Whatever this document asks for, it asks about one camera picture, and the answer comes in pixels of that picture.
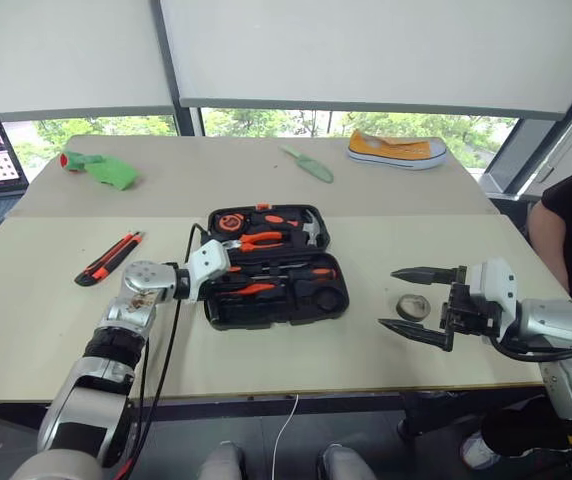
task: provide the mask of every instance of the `green object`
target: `green object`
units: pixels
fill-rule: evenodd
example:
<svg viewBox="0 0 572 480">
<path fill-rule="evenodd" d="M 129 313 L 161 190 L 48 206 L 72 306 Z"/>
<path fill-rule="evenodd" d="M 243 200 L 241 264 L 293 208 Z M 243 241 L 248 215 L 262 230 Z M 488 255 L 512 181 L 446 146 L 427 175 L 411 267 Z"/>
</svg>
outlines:
<svg viewBox="0 0 572 480">
<path fill-rule="evenodd" d="M 108 183 L 119 190 L 130 187 L 137 179 L 137 170 L 114 157 L 104 156 L 100 163 L 86 163 L 86 171 L 95 180 Z"/>
<path fill-rule="evenodd" d="M 328 167 L 320 161 L 315 160 L 308 155 L 304 155 L 303 153 L 298 152 L 294 148 L 287 147 L 286 145 L 282 145 L 281 149 L 295 157 L 299 168 L 303 168 L 314 177 L 319 178 L 322 182 L 333 183 L 333 180 L 335 180 L 333 172 L 331 172 Z"/>
<path fill-rule="evenodd" d="M 64 170 L 69 172 L 83 172 L 85 166 L 90 163 L 101 163 L 104 161 L 103 155 L 84 155 L 83 153 L 65 150 L 59 156 L 59 163 Z"/>
</svg>

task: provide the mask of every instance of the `person's arm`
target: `person's arm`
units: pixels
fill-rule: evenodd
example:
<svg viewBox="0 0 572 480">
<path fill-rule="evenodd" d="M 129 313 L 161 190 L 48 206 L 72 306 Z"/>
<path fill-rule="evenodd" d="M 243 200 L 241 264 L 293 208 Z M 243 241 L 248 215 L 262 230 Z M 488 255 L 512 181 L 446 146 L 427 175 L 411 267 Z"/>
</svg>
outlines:
<svg viewBox="0 0 572 480">
<path fill-rule="evenodd" d="M 564 261 L 566 222 L 541 201 L 537 202 L 528 217 L 528 236 L 537 255 L 568 291 L 568 271 Z"/>
</svg>

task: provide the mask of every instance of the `hammer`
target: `hammer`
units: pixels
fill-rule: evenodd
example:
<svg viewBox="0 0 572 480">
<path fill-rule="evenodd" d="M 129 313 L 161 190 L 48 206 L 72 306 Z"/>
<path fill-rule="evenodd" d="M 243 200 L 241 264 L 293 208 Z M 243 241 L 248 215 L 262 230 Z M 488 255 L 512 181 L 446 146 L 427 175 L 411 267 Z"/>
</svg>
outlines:
<svg viewBox="0 0 572 480">
<path fill-rule="evenodd" d="M 302 230 L 308 234 L 308 245 L 317 245 L 317 235 L 319 235 L 320 228 L 319 222 L 313 212 L 306 210 L 306 213 L 310 216 L 311 222 L 305 223 Z"/>
</svg>

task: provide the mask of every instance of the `white cable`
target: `white cable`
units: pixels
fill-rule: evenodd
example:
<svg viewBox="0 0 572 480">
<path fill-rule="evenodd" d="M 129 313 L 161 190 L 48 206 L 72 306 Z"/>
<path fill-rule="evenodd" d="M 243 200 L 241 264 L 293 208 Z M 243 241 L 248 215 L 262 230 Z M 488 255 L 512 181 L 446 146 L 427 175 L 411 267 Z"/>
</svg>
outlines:
<svg viewBox="0 0 572 480">
<path fill-rule="evenodd" d="M 275 448 L 273 449 L 273 474 L 271 475 L 271 480 L 275 480 L 275 460 L 277 458 L 277 445 L 279 444 L 279 438 L 282 436 L 282 433 L 284 433 L 284 429 L 286 428 L 286 425 L 288 425 L 288 422 L 290 422 L 290 419 L 293 418 L 293 415 L 295 414 L 295 410 L 297 410 L 297 404 L 298 403 L 299 403 L 299 394 L 296 394 L 295 395 L 295 405 L 293 405 L 293 409 L 291 410 L 290 415 L 288 416 L 288 419 L 286 420 L 286 423 L 284 424 L 282 429 L 277 434 L 277 440 L 275 440 Z"/>
</svg>

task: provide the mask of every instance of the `gray pants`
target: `gray pants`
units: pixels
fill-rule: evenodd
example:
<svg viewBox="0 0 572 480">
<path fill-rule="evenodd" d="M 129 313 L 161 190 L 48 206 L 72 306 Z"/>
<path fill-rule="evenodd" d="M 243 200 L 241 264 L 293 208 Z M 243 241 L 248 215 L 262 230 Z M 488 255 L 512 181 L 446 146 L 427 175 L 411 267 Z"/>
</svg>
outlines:
<svg viewBox="0 0 572 480">
<path fill-rule="evenodd" d="M 223 442 L 202 465 L 198 480 L 243 480 L 242 463 L 242 451 L 234 443 Z M 357 452 L 341 445 L 324 451 L 319 470 L 323 480 L 377 480 Z"/>
</svg>

